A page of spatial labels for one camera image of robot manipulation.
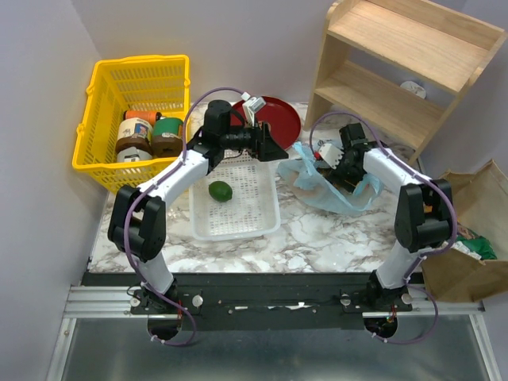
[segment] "translucent plastic bag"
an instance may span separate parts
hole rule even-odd
[[[284,160],[277,171],[296,197],[309,206],[339,214],[359,214],[367,210],[383,190],[381,181],[368,173],[352,194],[338,190],[316,170],[326,164],[316,161],[309,147],[297,142],[293,148],[301,159]]]

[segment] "yellow plastic crate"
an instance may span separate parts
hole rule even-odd
[[[189,110],[189,57],[136,56],[95,64],[87,106],[76,132],[72,167],[113,193],[151,179],[175,157],[116,163],[118,127],[126,110],[160,111],[184,119]]]

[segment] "perforated tray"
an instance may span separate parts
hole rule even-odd
[[[208,186],[218,180],[233,188],[231,200],[217,202],[211,198]],[[275,176],[268,164],[246,154],[223,160],[212,173],[196,182],[190,189],[189,202],[192,234],[199,240],[252,238],[280,227]]]

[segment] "red plate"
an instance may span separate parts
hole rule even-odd
[[[270,123],[271,137],[283,148],[288,149],[300,136],[302,123],[300,117],[293,107],[284,101],[272,97],[263,97],[267,103],[256,117],[259,121]],[[245,117],[244,108],[241,106],[244,101],[239,101],[233,105],[243,117]],[[232,125],[239,125],[241,122],[234,115],[231,116]]]

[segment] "marble countertop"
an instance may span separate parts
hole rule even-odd
[[[305,104],[293,104],[300,118]],[[196,108],[191,130],[201,124],[206,105]],[[316,137],[338,137],[338,128],[349,117],[330,117]],[[308,141],[302,133],[301,141]],[[400,157],[410,148],[383,138]],[[167,212],[167,239],[163,255],[173,272],[365,272],[376,269],[394,244],[397,199],[387,190],[360,216],[344,216],[317,210],[300,202],[276,176],[282,224],[274,233],[248,240],[207,242],[192,237],[188,192]],[[123,252],[107,239],[114,197],[106,201],[91,253],[91,272],[133,272]]]

